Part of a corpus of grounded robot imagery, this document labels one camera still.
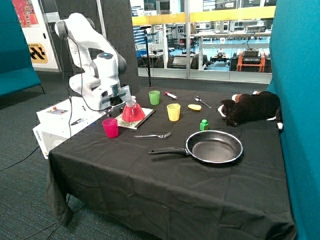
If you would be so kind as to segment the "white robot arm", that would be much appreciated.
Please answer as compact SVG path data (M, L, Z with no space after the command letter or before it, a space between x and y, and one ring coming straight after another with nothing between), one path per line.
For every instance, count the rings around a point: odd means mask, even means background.
M76 12L57 21L54 30L67 40L73 63L80 68L80 73L69 79L69 86L86 106L106 113L124 108L132 98L130 87L119 79L127 70L127 62L94 29L92 21Z

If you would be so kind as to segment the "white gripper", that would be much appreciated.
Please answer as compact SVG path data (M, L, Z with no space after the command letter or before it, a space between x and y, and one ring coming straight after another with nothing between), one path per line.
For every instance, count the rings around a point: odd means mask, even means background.
M108 95L108 91L103 91L99 100L99 109L102 110L115 110L123 108L129 100L131 100L130 87L127 84L121 84L117 94ZM111 117L111 113L106 113L108 118Z

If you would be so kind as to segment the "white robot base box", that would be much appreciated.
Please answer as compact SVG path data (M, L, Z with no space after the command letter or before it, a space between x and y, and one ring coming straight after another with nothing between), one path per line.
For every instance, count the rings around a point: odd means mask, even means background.
M90 110L84 100L76 96L38 111L39 125L33 128L33 133L44 158L48 158L52 149L105 114Z

